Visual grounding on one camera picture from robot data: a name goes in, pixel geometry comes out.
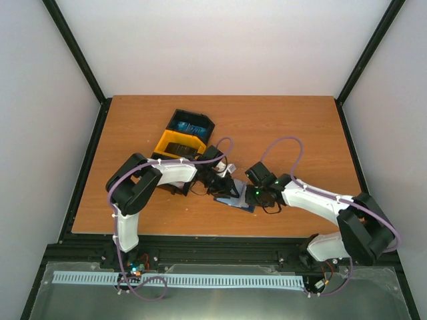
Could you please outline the blue leather card holder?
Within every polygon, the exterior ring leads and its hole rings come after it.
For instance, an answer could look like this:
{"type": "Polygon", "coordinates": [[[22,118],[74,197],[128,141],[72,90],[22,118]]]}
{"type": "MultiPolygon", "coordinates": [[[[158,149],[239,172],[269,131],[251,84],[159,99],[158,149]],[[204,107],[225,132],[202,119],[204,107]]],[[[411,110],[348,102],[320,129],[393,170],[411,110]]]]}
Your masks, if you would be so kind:
{"type": "Polygon", "coordinates": [[[247,189],[247,183],[244,181],[241,181],[239,179],[234,179],[234,185],[238,191],[238,197],[214,197],[214,200],[223,203],[225,205],[228,205],[230,207],[234,207],[237,209],[241,209],[243,211],[253,213],[255,210],[255,207],[253,205],[249,205],[246,202],[246,189],[247,189]]]}

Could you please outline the yellow bin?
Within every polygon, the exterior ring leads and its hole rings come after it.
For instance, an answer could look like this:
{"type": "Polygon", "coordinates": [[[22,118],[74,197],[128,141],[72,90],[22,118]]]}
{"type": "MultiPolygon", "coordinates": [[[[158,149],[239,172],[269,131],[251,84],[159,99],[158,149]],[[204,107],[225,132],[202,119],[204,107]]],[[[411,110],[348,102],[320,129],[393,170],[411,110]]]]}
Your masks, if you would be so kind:
{"type": "Polygon", "coordinates": [[[176,159],[181,156],[202,154],[206,144],[197,136],[166,129],[157,143],[153,155],[176,159]]]}

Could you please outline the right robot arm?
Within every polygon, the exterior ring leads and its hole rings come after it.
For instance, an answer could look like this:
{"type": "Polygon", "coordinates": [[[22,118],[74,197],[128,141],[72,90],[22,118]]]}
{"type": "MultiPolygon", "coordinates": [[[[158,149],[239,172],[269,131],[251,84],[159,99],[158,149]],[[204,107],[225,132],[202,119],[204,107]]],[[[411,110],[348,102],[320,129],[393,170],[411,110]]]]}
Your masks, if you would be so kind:
{"type": "Polygon", "coordinates": [[[338,227],[335,233],[309,238],[303,251],[314,261],[349,258],[373,265],[398,240],[391,222],[367,193],[356,197],[339,195],[308,185],[292,175],[276,177],[262,162],[250,167],[246,176],[251,182],[246,188],[247,204],[262,209],[296,207],[338,227]]]}

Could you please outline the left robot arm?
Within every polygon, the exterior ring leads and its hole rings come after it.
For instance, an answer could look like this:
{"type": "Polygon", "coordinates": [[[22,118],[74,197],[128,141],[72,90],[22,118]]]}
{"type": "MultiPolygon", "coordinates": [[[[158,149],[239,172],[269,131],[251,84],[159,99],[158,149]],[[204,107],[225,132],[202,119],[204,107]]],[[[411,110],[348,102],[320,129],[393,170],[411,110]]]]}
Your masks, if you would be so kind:
{"type": "Polygon", "coordinates": [[[215,198],[238,199],[242,192],[232,177],[234,166],[218,148],[209,146],[204,153],[180,155],[177,159],[149,159],[134,153],[106,184],[107,201],[113,209],[113,242],[118,250],[115,260],[124,268],[139,260],[139,214],[156,187],[200,182],[215,198]]]}

